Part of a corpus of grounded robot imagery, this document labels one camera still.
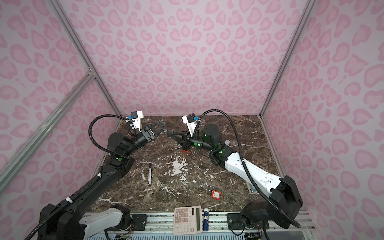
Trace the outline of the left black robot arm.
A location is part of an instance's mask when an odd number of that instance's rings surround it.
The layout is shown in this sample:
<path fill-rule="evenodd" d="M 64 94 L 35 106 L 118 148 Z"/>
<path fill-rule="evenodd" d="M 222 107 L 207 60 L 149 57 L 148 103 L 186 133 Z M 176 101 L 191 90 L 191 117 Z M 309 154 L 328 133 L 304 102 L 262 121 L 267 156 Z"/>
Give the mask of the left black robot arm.
<path fill-rule="evenodd" d="M 44 207 L 39 224 L 26 238 L 30 240 L 37 235 L 39 240 L 86 240 L 108 228 L 129 227 L 131 212 L 125 207 L 114 206 L 93 219 L 84 215 L 104 192 L 130 171 L 135 161 L 131 154 L 158 138 L 165 126 L 166 122 L 150 124 L 132 138 L 119 132 L 111 134 L 106 149 L 111 159 L 74 194 L 57 205 Z"/>

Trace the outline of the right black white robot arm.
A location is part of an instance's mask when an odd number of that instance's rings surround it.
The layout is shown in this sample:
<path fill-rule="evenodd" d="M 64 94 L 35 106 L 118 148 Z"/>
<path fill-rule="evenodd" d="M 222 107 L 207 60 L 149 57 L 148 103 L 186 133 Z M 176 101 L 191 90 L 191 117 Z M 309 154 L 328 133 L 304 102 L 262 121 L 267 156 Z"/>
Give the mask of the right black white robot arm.
<path fill-rule="evenodd" d="M 301 227 L 296 216 L 303 200 L 295 181 L 289 176 L 281 178 L 268 173 L 241 158 L 240 153 L 223 141 L 217 125 L 206 125 L 202 135 L 196 138 L 192 130 L 168 131 L 167 135 L 181 145 L 184 152 L 190 148 L 209 151 L 209 158 L 215 166 L 239 176 L 255 188 L 263 201 L 250 202 L 242 209 L 240 221 L 245 228 L 251 229 L 264 221 L 272 221 L 283 229 Z"/>

